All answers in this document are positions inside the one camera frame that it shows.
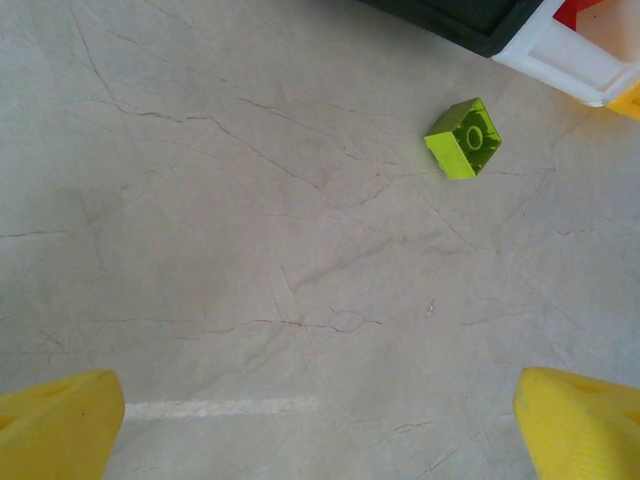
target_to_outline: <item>plastic bin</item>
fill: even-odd
[[[360,0],[492,57],[520,30],[542,0]]]
[[[591,10],[596,8],[613,12],[612,2],[617,5],[625,3],[605,0],[584,10],[583,14],[592,15]],[[638,6],[634,0],[627,2],[635,4],[636,8]],[[544,0],[504,50],[493,59],[594,107],[605,106],[632,90],[640,80],[640,56],[633,58],[630,55],[626,60],[618,58],[583,36],[582,15],[577,19],[577,31],[555,20],[553,16],[562,3],[562,0]],[[596,15],[592,28],[595,32],[598,31],[596,23],[608,24],[609,36],[615,33],[616,37],[620,37],[624,32],[624,26],[614,19],[607,20]],[[607,33],[600,33],[608,38]]]

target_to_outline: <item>white plastic container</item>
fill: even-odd
[[[604,0],[589,7],[578,16],[578,32],[553,18],[562,4],[545,0],[493,59],[593,107],[635,91],[640,84],[640,0]]]

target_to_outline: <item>gray floor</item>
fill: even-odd
[[[523,367],[640,384],[640,124],[355,1],[2,12],[0,386],[116,370],[108,479],[532,479]]]

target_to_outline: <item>toy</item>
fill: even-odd
[[[479,98],[453,105],[425,136],[427,147],[451,180],[473,178],[502,140]]]
[[[528,368],[513,407],[541,480],[640,478],[640,390]]]

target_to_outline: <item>black plastic lid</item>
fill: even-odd
[[[542,0],[360,0],[483,57],[502,51]]]

